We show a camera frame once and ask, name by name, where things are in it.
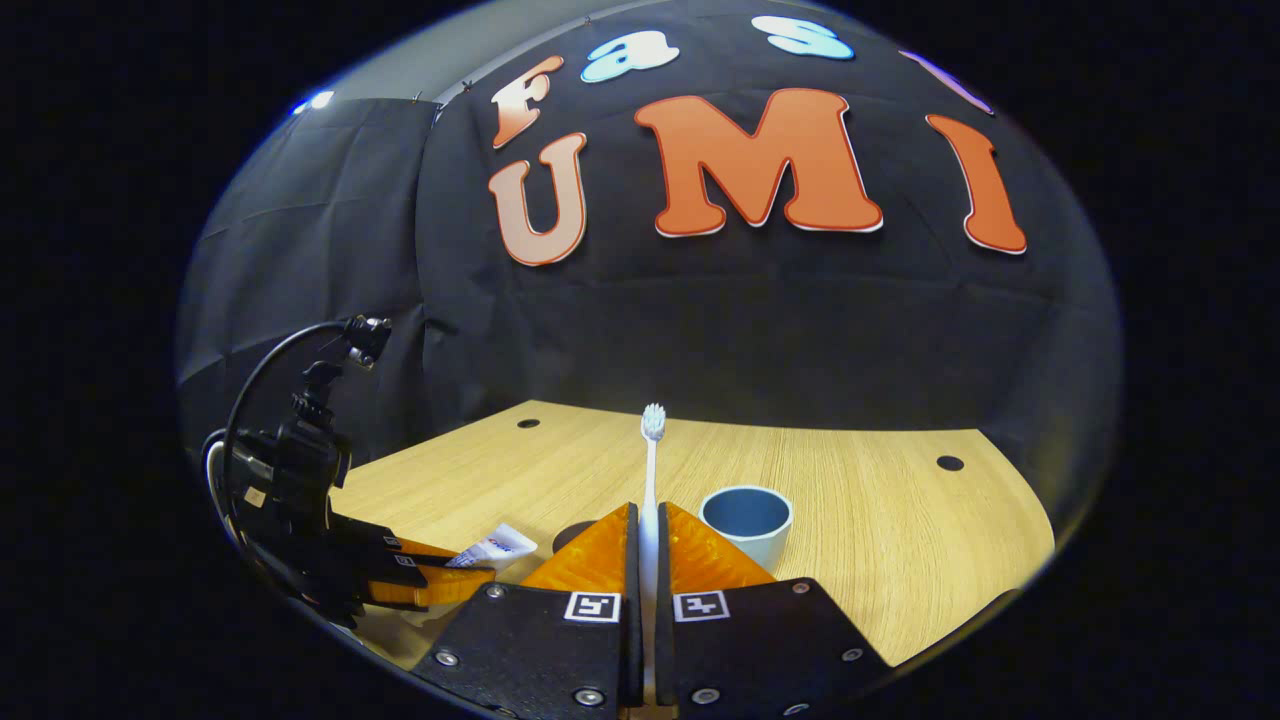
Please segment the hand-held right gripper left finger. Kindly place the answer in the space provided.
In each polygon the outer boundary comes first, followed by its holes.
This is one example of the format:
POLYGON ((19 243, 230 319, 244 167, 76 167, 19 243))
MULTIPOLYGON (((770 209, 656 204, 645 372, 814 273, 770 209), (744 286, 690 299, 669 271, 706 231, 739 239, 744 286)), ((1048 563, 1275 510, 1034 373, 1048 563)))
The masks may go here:
POLYGON ((637 515, 625 503, 564 546, 594 537, 620 565, 604 591, 489 582, 462 605, 412 675, 516 719, 621 719, 643 705, 637 515))

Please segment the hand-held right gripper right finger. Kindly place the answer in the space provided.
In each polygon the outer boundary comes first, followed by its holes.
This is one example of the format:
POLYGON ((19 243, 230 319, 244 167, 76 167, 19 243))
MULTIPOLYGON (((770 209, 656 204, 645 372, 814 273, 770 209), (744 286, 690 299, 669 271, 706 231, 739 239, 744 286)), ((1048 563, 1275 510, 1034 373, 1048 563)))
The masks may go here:
POLYGON ((659 506, 655 701, 678 719, 833 715, 893 669, 813 578, 677 591, 701 521, 659 506))

